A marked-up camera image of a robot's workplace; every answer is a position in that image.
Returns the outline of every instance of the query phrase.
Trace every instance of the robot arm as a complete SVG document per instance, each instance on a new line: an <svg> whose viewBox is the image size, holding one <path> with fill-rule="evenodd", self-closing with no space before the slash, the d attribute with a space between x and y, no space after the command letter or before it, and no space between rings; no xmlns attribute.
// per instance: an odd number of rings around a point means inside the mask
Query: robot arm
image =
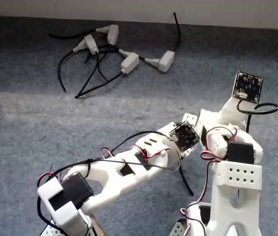
<svg viewBox="0 0 278 236"><path fill-rule="evenodd" d="M40 186L38 195L56 225L69 236L84 236L92 228L89 216L97 210L148 181L162 169L177 170L181 158L189 155L192 146L198 142L188 120L195 124L192 115L184 117L180 125L171 122L158 130L163 136L148 134L128 151L74 166L63 181L54 177ZM102 192L93 195L85 179L100 182Z"/></svg>

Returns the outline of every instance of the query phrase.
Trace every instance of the black wire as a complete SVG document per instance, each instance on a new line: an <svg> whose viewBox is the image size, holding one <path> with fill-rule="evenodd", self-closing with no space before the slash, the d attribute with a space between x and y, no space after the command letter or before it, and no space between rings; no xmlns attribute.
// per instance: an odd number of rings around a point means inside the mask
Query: black wire
<svg viewBox="0 0 278 236"><path fill-rule="evenodd" d="M244 113L244 114L248 114L248 115L266 115L266 114L271 114L271 113L274 113L274 112L278 111L278 104L277 103L272 103L272 102L260 103L260 104L258 104L257 106L254 107L255 110L260 108L260 107L267 107L267 106L274 107L273 109L268 110L268 111L252 112L252 111L241 110L239 108L239 105L241 104L242 101L243 101L243 99L239 100L239 102L236 105L236 109L240 113Z"/></svg>
<svg viewBox="0 0 278 236"><path fill-rule="evenodd" d="M184 185L186 186L186 188L187 188L189 194L190 194L191 196L193 196L194 193L193 193L192 189L189 187L189 185L188 185L188 183L187 183L187 180L186 180L186 178L185 178L185 175L184 175L184 172L183 172L183 169L182 169L182 165L180 165L180 167L179 167L179 173L180 173L180 176L182 177L182 180L183 180L183 182L184 182Z"/></svg>
<svg viewBox="0 0 278 236"><path fill-rule="evenodd" d="M77 165L85 165L87 164L88 165L88 172L86 174L86 177L88 177L88 175L90 174L90 167L91 167L91 163L93 162L97 162L97 161L108 161L108 162L114 162L114 163L124 163L124 164L130 164L130 165L141 165L141 166L150 166L150 167L157 167L157 168L160 168L160 169L163 169L163 170L168 170L168 171L173 171L171 168L167 168L167 167L162 167L162 166L158 166L158 165L154 165L154 164L149 164L149 163L137 163L137 162L127 162L127 161L117 161L117 160L107 160L107 159L87 159L87 160L83 160L83 161L77 161L75 163L71 163L71 164L68 164L62 168L59 168L58 170L56 170L55 172L53 172L53 174L51 174L48 179L46 180L49 181L51 180L52 178L54 178L57 174L59 174L60 172L68 169L68 168L71 168L73 166L77 166ZM58 227L57 225L51 223L47 218L45 218L41 212L41 198L38 197L37 198L37 214L38 216L49 226L59 230L62 234L64 234L65 236L68 236L68 234L60 227Z"/></svg>
<svg viewBox="0 0 278 236"><path fill-rule="evenodd" d="M249 133L250 120L251 120L251 115L248 115L247 124L246 124L246 133Z"/></svg>
<svg viewBox="0 0 278 236"><path fill-rule="evenodd" d="M54 229L59 230L65 236L68 236L68 234L61 227L58 227L57 225L51 223L48 219L46 219L44 217L44 215L42 214L42 211L41 211L41 198L40 197L37 197L37 205L36 206L37 206L37 214L41 218L41 220L43 220L47 225L53 227Z"/></svg>
<svg viewBox="0 0 278 236"><path fill-rule="evenodd" d="M87 93L90 93L90 92L92 92L94 90L97 90L97 89L99 89L99 88L109 84L110 82L112 82L112 81L116 80L118 77L120 77L122 74L123 74L123 72L119 72L117 75L115 75L113 78L107 80L105 83L103 83L101 85L98 85L98 86L95 86L94 88L90 88L89 90L84 91L84 92L78 94L77 96L75 96L75 98L79 98L79 97L81 97L83 95L86 95Z"/></svg>
<svg viewBox="0 0 278 236"><path fill-rule="evenodd" d="M175 52L177 50L177 48L179 47L179 44L180 44L181 33L180 33L180 27L179 27L179 24L178 24L178 21L177 21L176 12L174 12L173 14L174 14L176 28L177 28L177 34L178 34L177 44L176 44L176 47L174 49L174 52Z"/></svg>
<svg viewBox="0 0 278 236"><path fill-rule="evenodd" d="M53 38L58 38L58 39L72 39L72 38L78 38L78 37L81 37L81 36L84 36L84 35L87 35L87 34L90 34L93 32L95 32L95 29L81 32L81 33L74 34L74 35L68 35L68 36L62 36L62 35L56 35L56 34L49 33L49 36L53 37Z"/></svg>
<svg viewBox="0 0 278 236"><path fill-rule="evenodd" d="M175 171L174 169L171 169L171 168L168 168L168 167L158 166L158 165L149 164L149 163L116 161L116 160L109 160L109 159L96 159L95 161L108 161L108 162L115 162L115 163L125 163L125 164L129 164L129 165L150 166L150 167L157 167L157 168L160 168L162 170Z"/></svg>
<svg viewBox="0 0 278 236"><path fill-rule="evenodd" d="M112 48L114 50L100 51L99 53L105 53L104 58L108 55L108 53L118 53L118 49L116 49L116 47L112 47ZM98 71L99 71L100 75L102 76L102 78L104 80L108 81L107 77L103 74L103 72L100 69L100 65L101 65L102 61L99 61L99 55L96 54L96 63L97 63Z"/></svg>
<svg viewBox="0 0 278 236"><path fill-rule="evenodd" d="M81 88L81 90L78 92L78 94L75 96L75 98L79 98L80 96L82 96L81 94L82 94L83 90L85 89L85 87L86 87L86 86L88 85L88 83L90 82L90 80L91 80L93 74L95 73L97 67L98 67L98 62L96 63L95 67L93 68L93 71L91 72L91 74L90 74L89 77L87 78L85 84L83 85L83 87Z"/></svg>
<svg viewBox="0 0 278 236"><path fill-rule="evenodd" d="M198 219L193 219L193 218L189 218L189 217L186 216L186 215L185 215L185 217L186 217L187 219L189 219L189 220L193 220L193 221L199 222L199 224L201 224L201 227L202 227L202 229L203 229L203 236L206 236L206 229L205 229L203 223L202 223L200 220L198 220Z"/></svg>
<svg viewBox="0 0 278 236"><path fill-rule="evenodd" d="M88 178L90 172L91 172L91 163L88 164L88 172L86 173L84 178Z"/></svg>
<svg viewBox="0 0 278 236"><path fill-rule="evenodd" d="M60 68L61 68L62 63L63 63L67 58L69 58L72 54L74 54L74 51L70 51L69 53L67 53L67 54L60 60L60 62L58 63L57 76L58 76L58 80L59 80L60 85L61 85L62 89L64 90L64 92L66 92L66 88L65 88L65 86L64 86L64 84L62 83L62 80L61 80Z"/></svg>
<svg viewBox="0 0 278 236"><path fill-rule="evenodd" d="M207 171L206 171L206 182L205 182L205 186L207 186L207 185L208 185L208 178L209 178L209 166L210 166L210 164L211 164L211 163L213 163L213 162L216 162L216 161L209 161L209 162L208 162L208 164L207 164ZM191 203L191 204L189 204L189 205L186 207L186 209L185 209L185 217L186 217L187 219L189 219L189 220L193 220L193 221L197 221L197 222L199 222L199 224L201 224L201 226L202 226L204 236L206 236L206 229L205 229L205 227L204 227L203 223L202 223L200 220L193 219L193 218L190 218L190 217L188 217L188 216L187 216L187 210L188 210L188 208L190 208L191 206L196 205L196 204L198 204L198 203L197 203L197 202L195 202L195 203Z"/></svg>
<svg viewBox="0 0 278 236"><path fill-rule="evenodd" d="M146 131L141 131L141 132L138 132L136 134L133 134L133 135L130 135L128 138L126 138L124 141L122 141L120 144L118 144L116 147L114 147L111 152L113 153L116 149L118 149L120 146L122 146L125 142L127 142L128 140L136 137L136 136L139 136L141 134L150 134L150 133L154 133L154 134L158 134L158 135L162 135L164 137L167 137L165 134L159 132L159 131L154 131L154 130L146 130Z"/></svg>
<svg viewBox="0 0 278 236"><path fill-rule="evenodd" d="M262 112L243 111L239 108L239 105L241 104L242 101L243 101L243 99L239 100L239 102L236 105L236 109L240 113L248 114L247 124L246 124L246 133L249 133L249 126L250 126L250 120L251 120L252 115L266 115L266 114L271 114L271 113L274 113L274 112L278 111L278 104L277 103L272 103L272 102L260 103L253 108L254 110L257 110L260 107L267 107L267 106L274 107L273 109L268 110L268 111L262 111Z"/></svg>

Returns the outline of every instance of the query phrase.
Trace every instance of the loose cable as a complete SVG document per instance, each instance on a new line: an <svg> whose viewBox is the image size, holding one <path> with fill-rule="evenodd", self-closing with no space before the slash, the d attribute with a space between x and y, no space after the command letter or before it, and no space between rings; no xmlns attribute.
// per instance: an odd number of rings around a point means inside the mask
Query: loose cable
<svg viewBox="0 0 278 236"><path fill-rule="evenodd" d="M109 84L110 82L113 82L113 81L116 80L118 77L120 77L122 74L123 74L123 72L119 72L119 73L118 73L117 75L115 75L113 78L107 80L104 84L95 86L94 88L91 88L91 89L89 89L89 90L87 90L87 91L84 91L84 92L78 94L77 96L75 96L75 98L79 98L79 97L81 97L81 96L83 96L83 95L86 95L87 93L90 93L90 92L92 92L92 91L94 91L94 90L97 90L97 89L99 89L99 88L101 88L101 87L103 87L103 86Z"/></svg>
<svg viewBox="0 0 278 236"><path fill-rule="evenodd" d="M174 14L174 18L175 18L175 23L176 23L176 28L177 28L177 35L178 35L177 44L176 44L176 47L174 49L174 52L175 52L178 49L179 45L180 45L181 33L180 33L180 27L179 27L179 24L178 24L176 12L174 12L173 14Z"/></svg>
<svg viewBox="0 0 278 236"><path fill-rule="evenodd" d="M87 34L90 34L90 33L93 33L93 32L95 32L95 29L88 30L88 31L85 31L85 32L81 32L81 33L74 34L74 35L67 35L67 36L56 35L56 34L49 33L49 36L53 37L53 38L58 38L58 39L73 39L73 38L78 38L78 37L81 37L81 36L84 36L84 35L87 35Z"/></svg>
<svg viewBox="0 0 278 236"><path fill-rule="evenodd" d="M243 101L243 99L240 99L239 102L237 103L236 105L236 109L240 112L240 113L243 113L243 114L247 114L248 115L248 118L247 118L247 123L246 123L246 133L249 133L249 127L250 127L250 120L251 120L251 116L252 115L266 115L266 114L271 114L271 113L274 113L274 112L277 112L278 111L278 104L277 103L272 103L272 102L265 102L265 103L260 103L258 105L256 105L253 109L254 110L257 110L258 108L261 108L261 107L273 107L273 109L271 110L268 110L268 111L261 111L261 112L258 112L258 111L245 111L245 110L241 110L239 108L239 105L241 104L241 102Z"/></svg>
<svg viewBox="0 0 278 236"><path fill-rule="evenodd" d="M65 86L64 86L64 84L63 84L63 82L62 82L61 75L60 75L61 65L62 65L62 63L63 63L66 59L68 59L68 58L69 58L71 55L73 55L74 53L75 53L74 51L70 51L70 52L67 53L67 54L60 60L60 62L58 63L57 76L58 76L59 83L60 83L60 85L61 85L61 87L62 87L62 90L64 90L64 92L67 92L67 91L66 91L66 88L65 88Z"/></svg>
<svg viewBox="0 0 278 236"><path fill-rule="evenodd" d="M182 166L179 167L179 173L180 173L180 176L182 177L183 183L184 183L185 187L187 188L189 194L193 197L194 196L194 192L192 191L192 189L189 187L189 185L187 183L187 180L185 178Z"/></svg>

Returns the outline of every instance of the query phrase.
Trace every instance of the red wire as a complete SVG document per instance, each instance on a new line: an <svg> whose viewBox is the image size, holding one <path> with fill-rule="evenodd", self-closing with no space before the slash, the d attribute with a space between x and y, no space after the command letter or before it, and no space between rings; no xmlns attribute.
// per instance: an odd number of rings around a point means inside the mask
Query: red wire
<svg viewBox="0 0 278 236"><path fill-rule="evenodd" d="M46 175L52 175L53 172L45 172L44 174L42 174L39 179L37 180L37 185L39 185L39 183L41 182L42 178Z"/></svg>

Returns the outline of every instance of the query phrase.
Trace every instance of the wire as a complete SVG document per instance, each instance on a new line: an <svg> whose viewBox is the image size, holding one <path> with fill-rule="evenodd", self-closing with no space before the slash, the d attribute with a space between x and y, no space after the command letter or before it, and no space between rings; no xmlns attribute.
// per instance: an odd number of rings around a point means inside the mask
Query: wire
<svg viewBox="0 0 278 236"><path fill-rule="evenodd" d="M61 227L58 227L57 225L51 223L48 219L46 219L44 217L44 215L41 212L41 198L40 197L37 197L36 208L37 208L37 214L41 218L41 220L43 220L47 225L49 225L49 226L53 227L54 229L60 231L63 235L68 236L68 234Z"/></svg>
<svg viewBox="0 0 278 236"><path fill-rule="evenodd" d="M71 167L77 166L77 165L85 165L85 164L87 164L88 167L90 167L91 163L97 162L97 161L108 161L108 162L115 162L115 163L125 163L125 164L130 164L130 165L151 166L151 167L157 167L157 168L160 168L160 169L163 169L163 170L167 170L167 171L175 171L174 169L171 169L171 168L168 168L168 167L162 167L162 166L158 166L158 165L154 165L154 164L149 164L149 163L135 163L135 162L126 162L126 161L118 161L118 160L107 160L107 159L105 159L105 160L102 160L102 159L87 159L87 160L83 160L83 161L77 161L75 163L71 163L71 164L68 164L66 166L63 166L62 168L59 168L58 170L56 170L55 172L53 172L49 176L49 178L46 180L46 182L51 180L57 174L61 173L62 171L66 170L68 168L71 168ZM86 177L89 175L89 173L90 173L90 168L88 168L88 173L87 173ZM37 214L46 224L48 224L49 226L59 230L65 236L68 236L68 234L62 228L60 228L57 225L51 223L47 218L45 218L43 216L43 214L41 212L41 198L40 197L37 198Z"/></svg>
<svg viewBox="0 0 278 236"><path fill-rule="evenodd" d="M184 183L185 187L187 188L189 194L193 197L194 196L194 192L192 191L192 189L189 187L189 185L187 183L187 180L185 178L182 166L179 167L179 173L180 173L180 176L182 177L183 183Z"/></svg>
<svg viewBox="0 0 278 236"><path fill-rule="evenodd" d="M99 63L101 63L104 58L105 58L105 56L100 59ZM83 85L82 89L78 92L78 94L75 96L75 98L79 98L80 96L82 96L81 94L82 94L83 90L85 89L85 87L88 85L88 83L92 79L92 76L94 75L97 67L98 67L98 62L96 63L95 67L93 68L93 71L91 72L91 74L87 78L85 84Z"/></svg>
<svg viewBox="0 0 278 236"><path fill-rule="evenodd" d="M216 160L216 159L220 160L220 158L218 156L214 155L214 153L212 151L207 151L207 150L202 151L200 153L200 157L201 157L202 160L205 160L205 161L213 161L213 160Z"/></svg>
<svg viewBox="0 0 278 236"><path fill-rule="evenodd" d="M49 36L53 37L53 38L58 38L58 39L72 39L72 38L78 38L78 37L81 37L81 36L84 36L84 35L87 35L87 34L90 34L93 32L95 32L95 29L91 29L91 30L88 30L85 32L81 32L81 33L74 34L74 35L68 35L68 36L62 36L62 35L56 35L56 34L49 33Z"/></svg>
<svg viewBox="0 0 278 236"><path fill-rule="evenodd" d="M64 90L64 92L67 92L67 91L66 91L66 88L65 88L65 86L64 86L64 84L63 84L63 82L62 82L62 79L61 79L60 69L61 69L62 63L63 63L67 58L69 58L71 55L73 55L73 54L74 54L74 51L70 51L70 52L67 53L67 54L60 60L60 62L58 63L57 76L58 76L59 83L60 83L60 85L61 85L61 87L62 87L62 90Z"/></svg>
<svg viewBox="0 0 278 236"><path fill-rule="evenodd" d="M42 174L42 175L39 177L39 179L37 180L37 183L36 183L37 187L40 186L40 182L42 181L42 178L43 178L44 176L46 176L46 175L52 175L52 174L53 174L53 172L45 172L44 174Z"/></svg>
<svg viewBox="0 0 278 236"><path fill-rule="evenodd" d="M248 114L248 115L266 115L266 114L271 114L274 112L278 111L278 104L277 103L272 103L272 102L265 102L265 103L260 103L257 106L254 107L255 110L257 110L260 107L274 107L271 110L268 111L261 111L261 112L252 112L252 111L245 111L245 110L241 110L239 108L239 105L241 104L241 102L243 101L243 99L239 100L239 102L236 105L236 109L240 112L240 113L244 113L244 114Z"/></svg>
<svg viewBox="0 0 278 236"><path fill-rule="evenodd" d="M138 133L136 133L136 134L130 135L128 138L126 138L124 141L122 141L120 144L118 144L116 147L114 147L114 148L111 150L112 153L113 153L116 149L118 149L120 146L122 146L125 142L127 142L128 140L130 140L130 139L132 139L132 138L134 138L134 137L136 137L136 136L139 136L139 135L141 135L141 134L149 134L149 133L158 134L158 135L161 135L161 136L164 136L164 137L170 139L168 136L166 136L165 134L163 134L163 133L161 133L161 132L159 132L159 131L153 131L153 130L141 131L141 132L138 132Z"/></svg>
<svg viewBox="0 0 278 236"><path fill-rule="evenodd" d="M177 48L179 47L179 44L180 44L181 33L180 33L180 27L179 27L179 24L178 24L178 21L177 21L176 12L174 12L173 14L174 14L176 28L177 28L177 34L178 34L177 44L176 44L176 47L174 49L174 52L175 52L177 50Z"/></svg>
<svg viewBox="0 0 278 236"><path fill-rule="evenodd" d="M247 123L246 123L246 133L249 133L250 120L251 120L251 115L248 115Z"/></svg>
<svg viewBox="0 0 278 236"><path fill-rule="evenodd" d="M233 133L231 130L229 130L228 128L226 128L226 127L224 127L224 126L215 126L215 127L211 128L211 129L209 129L209 130L205 133L205 137L206 137L205 147L206 147L206 149L208 149L208 146L207 146L207 143L208 143L208 142L207 142L208 133L211 132L212 130L217 129L217 128L226 129L226 130L228 130L228 131L231 133L231 137L229 138L229 141L234 140L235 137L236 137L236 135L237 135L237 130L236 130L236 129L235 129L235 133Z"/></svg>
<svg viewBox="0 0 278 236"><path fill-rule="evenodd" d="M102 148L101 148L101 156L103 157L103 159L106 158L106 157L104 156L104 154L103 154L103 150L108 151L109 155L110 155L111 157L114 157L112 151L111 151L108 147L102 147Z"/></svg>
<svg viewBox="0 0 278 236"><path fill-rule="evenodd" d="M177 167L175 169L172 169L172 168L158 166L158 165L154 165L154 164L150 164L150 163L137 163L137 162L128 162L128 161L109 160L109 159L96 159L95 161L108 161L108 162L115 162L115 163L125 163L128 165L150 166L150 167L157 167L162 170L172 171L172 172L178 170L178 168L179 168L179 167Z"/></svg>
<svg viewBox="0 0 278 236"><path fill-rule="evenodd" d="M200 203L200 202L202 201L202 199L203 199L203 197L204 197L204 195L205 195L205 193L206 193L206 191L207 191L208 177L209 177L209 166L210 166L210 164L213 163L213 162L219 162L219 160L217 160L217 159L211 160L211 161L209 161L209 163L207 164L206 181L205 181L205 185L204 185L204 187L203 187L203 190L202 190L202 193L201 193L199 199L198 199L197 201L192 202L192 203L190 203L189 205L187 205L186 208L181 208L181 209L180 209L180 213L181 213L183 216L185 216L187 219L193 220L193 221L197 221L197 222L199 222L199 223L201 224L201 226L202 226L202 228L203 228L204 236L206 236L206 229L205 229L203 223L202 223L200 220L190 218L190 217L187 215L187 210L188 210L188 208L190 208L190 207L192 207L192 206L194 206L194 205L196 205L196 204L198 204L198 203Z"/></svg>
<svg viewBox="0 0 278 236"><path fill-rule="evenodd" d="M90 92L92 92L92 91L94 91L94 90L97 90L97 89L99 89L99 88L101 88L101 87L103 87L103 86L109 84L110 82L112 82L112 81L116 80L118 77L120 77L122 74L123 74L123 72L119 72L119 73L118 73L117 75L115 75L113 78L107 80L104 84L95 86L94 88L91 88L91 89L89 89L89 90L87 90L87 91L84 91L84 92L82 92L81 94L78 94L77 96L75 96L75 98L79 98L79 97L81 97L81 96L83 96L83 95L86 95L87 93L90 93Z"/></svg>
<svg viewBox="0 0 278 236"><path fill-rule="evenodd" d="M246 133L249 133L249 126L250 126L250 120L251 120L252 115L266 115L266 114L271 114L271 113L274 113L274 112L278 111L278 104L277 103L272 103L272 102L260 103L253 108L254 110L257 110L260 107L267 107L267 106L274 107L273 109L268 110L268 111L262 111L262 112L243 111L239 108L239 104L241 104L242 101L243 101L243 99L239 100L239 102L237 103L236 109L240 113L248 114L247 124L246 124Z"/></svg>
<svg viewBox="0 0 278 236"><path fill-rule="evenodd" d="M217 128L226 129L226 130L228 130L228 131L231 133L232 136L234 135L233 132L232 132L230 129L226 128L225 126L215 126L215 127L211 128L211 129L209 129L209 130L205 133L205 136L207 136L209 132L211 132L212 130L215 130L215 129L217 129Z"/></svg>
<svg viewBox="0 0 278 236"><path fill-rule="evenodd" d="M219 160L215 159L215 160L211 160L211 161L208 162L208 164L207 164L207 172L206 172L206 181L205 181L205 185L204 185L204 187L203 187L202 193L201 193L201 195L200 195L200 197L199 197L199 199L198 199L197 201L192 202L192 203L190 203L189 205L187 205L186 211L188 210L188 208L190 208L190 207L192 207L192 206L194 206L194 205L200 203L201 200L203 199L203 197L204 197L204 195L205 195L205 193L206 193L206 191L207 191L207 186L208 186L209 166L210 166L210 164L213 163L213 162L219 162Z"/></svg>
<svg viewBox="0 0 278 236"><path fill-rule="evenodd" d="M200 220L188 217L188 216L186 215L186 209L185 209L185 208L180 208L179 211L180 211L180 214L183 215L183 216L185 216L187 219L193 220L193 221L197 221L199 224L201 224L202 229L203 229L203 235L206 236L206 228L205 228L204 224L203 224Z"/></svg>
<svg viewBox="0 0 278 236"><path fill-rule="evenodd" d="M189 233L189 231L190 231L190 229L191 229L191 225L189 225L189 226L187 227L187 229L185 230L183 236L187 236L188 233Z"/></svg>

